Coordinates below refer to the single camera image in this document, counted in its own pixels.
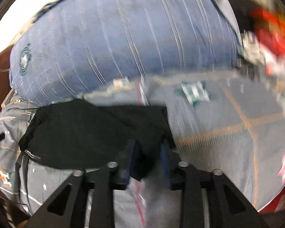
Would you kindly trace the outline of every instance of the black cloth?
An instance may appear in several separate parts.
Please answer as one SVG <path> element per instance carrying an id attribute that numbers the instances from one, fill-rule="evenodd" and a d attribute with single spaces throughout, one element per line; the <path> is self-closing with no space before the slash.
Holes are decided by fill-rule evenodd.
<path id="1" fill-rule="evenodd" d="M 131 176 L 144 177 L 167 139 L 175 147 L 163 106 L 95 106 L 84 100 L 37 110 L 19 141 L 33 161 L 56 169 L 98 168 L 114 161 L 127 140 L 140 145 L 139 165 Z"/>

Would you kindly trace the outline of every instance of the folded black fabric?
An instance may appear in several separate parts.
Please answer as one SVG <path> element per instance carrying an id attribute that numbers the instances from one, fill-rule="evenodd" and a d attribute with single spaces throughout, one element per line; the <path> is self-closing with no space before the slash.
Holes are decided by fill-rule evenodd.
<path id="1" fill-rule="evenodd" d="M 100 107 L 80 99 L 51 104 L 38 109 L 19 146 L 39 164 L 86 169 L 114 161 L 128 139 L 141 146 L 140 163 L 132 173 L 141 179 L 153 167 L 164 139 L 175 147 L 166 107 Z"/>

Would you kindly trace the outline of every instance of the wrinkled fabric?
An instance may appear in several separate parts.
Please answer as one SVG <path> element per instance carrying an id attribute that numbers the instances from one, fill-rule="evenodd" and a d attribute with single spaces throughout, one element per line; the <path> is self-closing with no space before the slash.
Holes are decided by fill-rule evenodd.
<path id="1" fill-rule="evenodd" d="M 114 78 L 230 68 L 238 44 L 228 0 L 62 0 L 16 42 L 9 79 L 44 106 Z"/>
<path id="2" fill-rule="evenodd" d="M 181 82 L 195 81 L 203 82 L 210 102 L 192 106 L 187 101 Z M 137 87 L 141 82 L 139 78 L 123 88 L 109 84 L 81 98 L 95 105 L 138 104 L 142 92 Z M 174 73 L 170 77 L 145 78 L 144 94 L 150 105 L 167 106 L 169 126 L 183 160 L 200 170 L 222 169 L 257 210 L 283 189 L 285 179 L 280 170 L 285 156 L 285 118 L 262 83 L 238 77 L 231 71 Z M 29 104 L 9 104 L 0 114 L 0 133 L 7 128 L 15 140 L 11 142 L 7 137 L 0 144 L 0 168 L 13 172 L 12 175 L 17 142 L 30 122 L 26 114 L 34 114 L 37 107 Z M 18 120 L 24 117 L 27 122 L 22 127 Z M 155 167 L 141 182 L 132 179 L 127 191 L 115 191 L 116 227 L 178 227 L 180 194 L 168 190 L 160 171 L 160 167 Z M 33 214 L 72 172 L 29 160 L 20 168 L 19 186 L 4 186 L 0 179 L 0 187 L 9 198 L 18 196 Z"/>

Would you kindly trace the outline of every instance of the black garment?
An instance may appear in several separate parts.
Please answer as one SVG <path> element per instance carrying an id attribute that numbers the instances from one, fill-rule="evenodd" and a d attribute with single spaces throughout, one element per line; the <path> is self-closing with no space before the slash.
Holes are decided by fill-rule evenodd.
<path id="1" fill-rule="evenodd" d="M 163 139 L 174 147 L 163 106 L 94 106 L 75 99 L 41 107 L 19 141 L 33 161 L 56 169 L 97 168 L 114 161 L 128 139 L 141 146 L 140 179 L 153 167 Z"/>

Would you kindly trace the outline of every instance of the silver screw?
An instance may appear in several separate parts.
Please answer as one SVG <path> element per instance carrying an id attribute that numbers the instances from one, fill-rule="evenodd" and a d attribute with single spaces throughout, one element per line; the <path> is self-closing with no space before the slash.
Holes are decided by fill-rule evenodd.
<path id="1" fill-rule="evenodd" d="M 220 169 L 215 169 L 212 171 L 213 175 L 216 176 L 221 176 L 223 174 L 223 172 Z"/>
<path id="2" fill-rule="evenodd" d="M 186 161 L 180 161 L 178 162 L 179 167 L 187 167 L 189 164 Z"/>
<path id="3" fill-rule="evenodd" d="M 81 177 L 83 175 L 83 171 L 82 170 L 76 170 L 74 173 L 73 173 L 73 176 L 75 177 Z"/>
<path id="4" fill-rule="evenodd" d="M 107 163 L 107 167 L 109 168 L 115 168 L 117 166 L 118 166 L 118 163 L 114 161 Z"/>

